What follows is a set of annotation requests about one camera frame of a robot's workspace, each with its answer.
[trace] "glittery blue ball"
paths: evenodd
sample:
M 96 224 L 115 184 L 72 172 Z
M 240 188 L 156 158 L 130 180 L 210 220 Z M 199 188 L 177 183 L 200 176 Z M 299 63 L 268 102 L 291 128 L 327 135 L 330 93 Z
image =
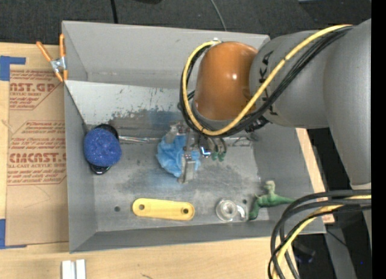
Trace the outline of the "glittery blue ball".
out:
M 112 166 L 121 159 L 119 140 L 111 132 L 95 128 L 90 130 L 83 141 L 86 160 L 95 166 Z

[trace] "blue tape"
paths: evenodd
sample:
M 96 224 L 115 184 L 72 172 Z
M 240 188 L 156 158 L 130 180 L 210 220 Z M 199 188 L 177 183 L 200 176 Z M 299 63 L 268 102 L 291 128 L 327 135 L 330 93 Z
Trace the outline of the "blue tape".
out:
M 0 81 L 10 80 L 11 64 L 25 64 L 25 57 L 0 56 Z
M 25 246 L 6 246 L 5 245 L 5 219 L 0 219 L 0 250 L 7 248 L 23 248 Z

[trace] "yellow plastic tool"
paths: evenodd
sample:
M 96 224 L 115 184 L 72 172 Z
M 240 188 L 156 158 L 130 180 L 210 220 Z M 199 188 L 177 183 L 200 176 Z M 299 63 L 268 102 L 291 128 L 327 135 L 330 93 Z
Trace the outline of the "yellow plastic tool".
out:
M 188 221 L 194 217 L 194 206 L 188 202 L 162 199 L 136 199 L 133 212 L 139 217 Z

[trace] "green toy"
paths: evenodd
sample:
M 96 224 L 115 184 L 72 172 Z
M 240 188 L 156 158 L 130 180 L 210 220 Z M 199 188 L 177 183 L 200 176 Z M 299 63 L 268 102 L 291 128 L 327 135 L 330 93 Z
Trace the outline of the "green toy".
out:
M 265 183 L 264 189 L 267 191 L 266 195 L 257 196 L 253 202 L 252 210 L 249 213 L 249 220 L 254 220 L 258 217 L 259 210 L 262 207 L 272 207 L 281 204 L 290 204 L 294 199 L 286 198 L 275 193 L 275 183 L 273 180 L 268 180 Z

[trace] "gray metal tray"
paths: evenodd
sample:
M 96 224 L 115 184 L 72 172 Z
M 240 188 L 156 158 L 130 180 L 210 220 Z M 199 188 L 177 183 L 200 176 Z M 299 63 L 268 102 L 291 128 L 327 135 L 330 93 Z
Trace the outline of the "gray metal tray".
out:
M 84 159 L 90 127 L 114 122 L 120 134 L 158 139 L 170 121 L 182 119 L 180 73 L 197 45 L 217 37 L 259 48 L 267 36 L 81 22 L 64 22 L 63 33 L 70 252 L 269 236 L 285 205 L 263 208 L 257 221 L 224 223 L 216 204 L 230 198 L 248 211 L 265 180 L 274 180 L 280 195 L 313 192 L 296 131 L 275 125 L 259 130 L 254 142 L 229 140 L 226 159 L 201 159 L 186 184 L 160 167 L 157 143 L 122 143 L 121 160 L 103 175 L 93 174 Z M 131 210 L 137 198 L 190 202 L 195 216 L 184 222 L 140 218 Z M 320 231 L 323 224 L 315 221 L 305 232 Z

